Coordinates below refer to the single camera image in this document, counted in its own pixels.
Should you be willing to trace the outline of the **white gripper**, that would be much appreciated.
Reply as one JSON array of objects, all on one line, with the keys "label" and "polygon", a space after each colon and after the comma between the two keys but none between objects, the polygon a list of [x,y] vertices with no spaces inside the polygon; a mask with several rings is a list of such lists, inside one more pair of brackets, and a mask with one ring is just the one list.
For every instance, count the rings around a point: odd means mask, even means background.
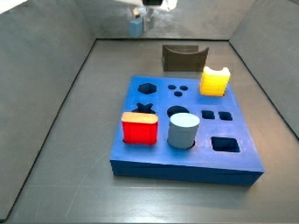
[{"label": "white gripper", "polygon": [[[160,11],[171,11],[176,8],[178,5],[178,0],[115,0],[115,1],[126,4],[134,4],[138,6],[150,7],[146,9],[146,16],[144,16],[146,32],[150,31],[155,26],[154,9]],[[135,19],[140,18],[140,12],[136,7],[132,9],[132,15]]]}]

